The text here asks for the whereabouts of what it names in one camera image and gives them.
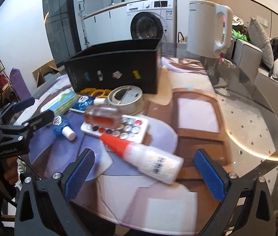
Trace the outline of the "blue eye drop bottle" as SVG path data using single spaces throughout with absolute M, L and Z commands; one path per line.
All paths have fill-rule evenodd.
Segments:
M 108 104 L 106 98 L 95 98 L 93 96 L 83 95 L 80 96 L 77 103 L 73 105 L 73 109 L 78 111 L 85 111 L 90 105 Z
M 62 115 L 56 116 L 52 121 L 53 131 L 57 136 L 63 136 L 69 141 L 76 138 L 76 133 L 71 129 L 69 121 Z

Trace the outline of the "amber handle screwdriver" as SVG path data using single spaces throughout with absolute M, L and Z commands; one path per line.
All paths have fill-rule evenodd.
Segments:
M 104 128 L 117 129 L 122 120 L 122 113 L 112 105 L 88 105 L 84 111 L 74 108 L 69 110 L 82 114 L 85 123 Z

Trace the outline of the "white colourful button remote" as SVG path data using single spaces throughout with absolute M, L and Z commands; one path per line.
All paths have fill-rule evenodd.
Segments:
M 107 133 L 122 140 L 142 143 L 148 127 L 149 121 L 146 118 L 124 114 L 121 119 L 121 124 L 117 129 L 100 127 L 98 125 L 84 122 L 81 125 L 81 130 L 85 134 L 97 138 L 100 138 L 101 135 Z

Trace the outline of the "white glue bottle red cap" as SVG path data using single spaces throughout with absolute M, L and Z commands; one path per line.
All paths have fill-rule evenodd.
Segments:
M 100 140 L 141 173 L 160 182 L 173 184 L 182 169 L 183 158 L 156 147 L 122 140 L 107 133 Z

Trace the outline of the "purple rolled mat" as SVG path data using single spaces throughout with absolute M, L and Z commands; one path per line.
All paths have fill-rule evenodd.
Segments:
M 12 87 L 16 91 L 16 94 L 18 95 L 19 99 L 23 101 L 30 98 L 31 94 L 29 92 L 29 89 L 27 88 L 27 85 L 24 81 L 24 78 L 20 70 L 17 68 L 12 68 L 9 76 L 12 83 Z

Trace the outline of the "brown cardboard box on floor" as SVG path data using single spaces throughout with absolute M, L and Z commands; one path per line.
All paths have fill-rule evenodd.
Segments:
M 33 77 L 36 82 L 36 87 L 39 88 L 45 82 L 47 82 L 52 76 L 60 73 L 63 69 L 57 67 L 55 60 L 50 60 L 49 62 L 38 67 L 38 69 L 32 72 Z

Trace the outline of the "upright mop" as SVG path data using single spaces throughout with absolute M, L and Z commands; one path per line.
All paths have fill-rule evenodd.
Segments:
M 87 39 L 87 34 L 86 34 L 86 30 L 85 30 L 85 24 L 84 24 L 84 20 L 83 20 L 83 16 L 82 13 L 84 11 L 85 7 L 84 7 L 84 0 L 82 0 L 82 2 L 79 2 L 79 17 L 80 17 L 80 21 L 81 21 L 81 26 L 82 26 L 82 32 L 83 32 L 83 37 L 84 37 L 84 45 L 86 47 L 89 47 L 89 42 Z

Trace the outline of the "black glass door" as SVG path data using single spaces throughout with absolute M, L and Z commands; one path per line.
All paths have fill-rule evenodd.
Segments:
M 42 0 L 44 24 L 57 67 L 81 51 L 73 0 Z

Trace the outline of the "black open cardboard box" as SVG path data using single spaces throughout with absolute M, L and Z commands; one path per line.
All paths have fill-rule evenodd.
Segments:
M 136 39 L 92 45 L 64 61 L 73 89 L 110 89 L 133 85 L 156 94 L 161 68 L 161 40 Z

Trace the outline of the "grey sofa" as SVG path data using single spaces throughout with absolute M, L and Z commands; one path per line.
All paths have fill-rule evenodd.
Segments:
M 278 80 L 269 77 L 269 73 L 260 67 L 262 50 L 246 41 L 236 40 L 233 61 L 251 79 L 278 117 Z

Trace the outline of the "white front-load washing machine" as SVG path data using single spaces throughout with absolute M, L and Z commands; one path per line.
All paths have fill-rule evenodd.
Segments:
M 131 39 L 160 39 L 163 55 L 176 54 L 177 0 L 128 3 L 126 14 Z

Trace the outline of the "woven wicker basket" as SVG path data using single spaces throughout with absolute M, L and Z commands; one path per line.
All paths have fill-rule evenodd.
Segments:
M 177 42 L 178 43 L 187 43 L 187 35 L 183 35 L 181 31 L 177 33 Z

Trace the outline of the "grey white pillow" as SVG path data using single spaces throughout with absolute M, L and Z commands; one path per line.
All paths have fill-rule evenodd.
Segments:
M 274 55 L 270 39 L 262 25 L 253 17 L 248 24 L 248 34 L 253 45 L 262 51 L 262 62 L 271 69 L 274 65 Z

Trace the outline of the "white electric kettle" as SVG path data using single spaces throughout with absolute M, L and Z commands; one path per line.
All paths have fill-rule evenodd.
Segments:
M 188 5 L 187 51 L 218 59 L 231 45 L 233 11 L 226 5 L 191 0 Z

